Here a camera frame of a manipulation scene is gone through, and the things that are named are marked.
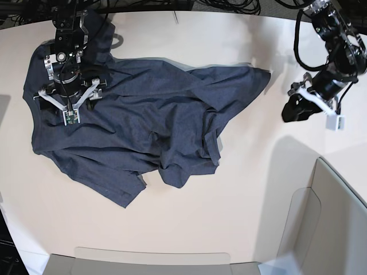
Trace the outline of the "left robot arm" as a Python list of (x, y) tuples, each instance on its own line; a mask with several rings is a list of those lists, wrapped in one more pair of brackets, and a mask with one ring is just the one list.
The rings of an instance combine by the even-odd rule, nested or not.
[[(282, 110), (285, 123), (305, 121), (316, 113), (325, 113), (340, 129), (343, 122), (342, 100), (366, 73), (366, 46), (348, 17), (332, 1), (294, 1), (283, 4), (297, 10), (293, 51), (297, 63), (307, 72), (301, 82), (288, 91), (289, 100)], [(325, 43), (328, 56), (320, 66), (308, 66), (300, 58), (299, 40), (302, 17), (311, 24)]]

